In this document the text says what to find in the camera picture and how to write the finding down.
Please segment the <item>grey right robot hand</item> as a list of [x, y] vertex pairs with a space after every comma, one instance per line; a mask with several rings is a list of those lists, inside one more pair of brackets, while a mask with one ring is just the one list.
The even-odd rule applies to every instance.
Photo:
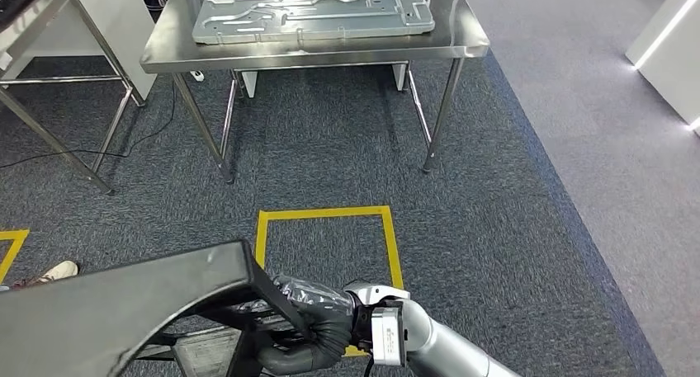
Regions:
[[352, 338], [352, 296], [291, 276], [276, 275], [272, 281], [304, 318], [313, 338], [287, 350], [261, 349], [257, 359], [262, 367], [275, 375], [298, 375], [328, 369], [340, 362]]

